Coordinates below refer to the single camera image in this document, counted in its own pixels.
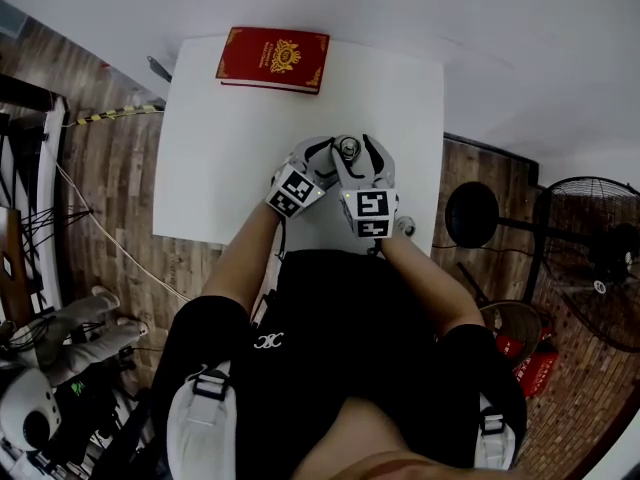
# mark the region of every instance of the red book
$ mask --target red book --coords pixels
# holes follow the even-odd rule
[[[233,27],[216,78],[223,85],[318,94],[328,49],[326,34]]]

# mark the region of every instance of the white cable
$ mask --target white cable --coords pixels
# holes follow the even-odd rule
[[[76,184],[73,182],[73,180],[71,179],[71,176],[69,176],[65,170],[60,166],[60,164],[58,163],[58,161],[56,160],[53,151],[51,151],[51,149],[49,149],[49,145],[47,144],[46,141],[43,141],[42,144],[45,146],[45,149],[47,150],[47,153],[49,154],[49,157],[51,158],[51,160],[56,164],[56,167],[58,168],[58,172],[60,173],[60,176],[62,176],[62,178],[76,191],[76,194],[78,195],[78,197],[80,198],[80,201],[82,202],[82,204],[84,205],[84,207],[91,211],[91,208],[89,207],[89,204],[87,203],[87,201],[85,200],[85,198],[82,196],[82,193],[80,192],[80,190],[78,189],[78,187],[76,186]],[[89,213],[89,217],[91,217],[91,219],[93,220],[93,222],[95,223],[96,226],[98,226],[98,229],[100,231],[102,231],[102,234],[104,236],[106,236],[112,243],[113,245],[115,245],[120,251],[122,251],[122,253],[129,258],[140,270],[142,270],[145,274],[147,274],[151,279],[153,279],[154,281],[156,281],[158,284],[162,285],[164,288],[166,288],[168,291],[170,291],[171,293],[173,293],[176,297],[182,299],[185,302],[189,302],[191,299],[189,299],[189,297],[186,297],[185,295],[182,295],[180,292],[176,291],[173,287],[171,287],[170,285],[168,285],[167,283],[165,283],[164,281],[162,281],[161,279],[159,279],[158,277],[156,277],[154,274],[152,274],[151,272],[149,272],[146,268],[144,268],[140,262],[138,260],[136,260],[133,256],[131,256],[131,254],[129,254],[127,252],[127,250],[120,245],[120,243],[113,238],[109,232],[102,226],[102,224],[100,224],[100,222],[98,222],[98,219],[95,218],[95,216],[93,215],[93,212]]]

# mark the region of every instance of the wooden floor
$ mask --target wooden floor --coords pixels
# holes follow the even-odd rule
[[[75,118],[151,95],[95,56],[37,23],[22,38],[0,36],[0,72],[67,97]],[[155,163],[162,115],[126,117],[71,128],[63,166],[94,209],[96,217],[148,270],[181,293],[197,295],[219,252],[208,244],[151,234]],[[496,194],[502,216],[531,220],[537,190],[527,185],[528,165],[477,147],[445,141],[434,245],[453,242],[443,212],[451,192],[466,181],[482,181]],[[77,200],[63,187],[69,203]],[[487,244],[494,249],[533,249],[530,234],[499,228]],[[123,311],[148,322],[140,347],[161,350],[180,301],[128,261],[83,219],[66,231],[66,249],[75,293],[86,295],[100,283],[119,294]],[[432,257],[465,285],[462,262],[492,300],[522,297],[530,259],[517,252],[434,248]],[[529,400],[529,435],[518,469],[531,478],[564,478],[576,467],[620,411],[638,377],[638,356],[611,349],[572,317],[541,274],[535,303],[556,318],[554,344],[559,367],[548,389]],[[160,353],[136,352],[136,379],[149,385]]]

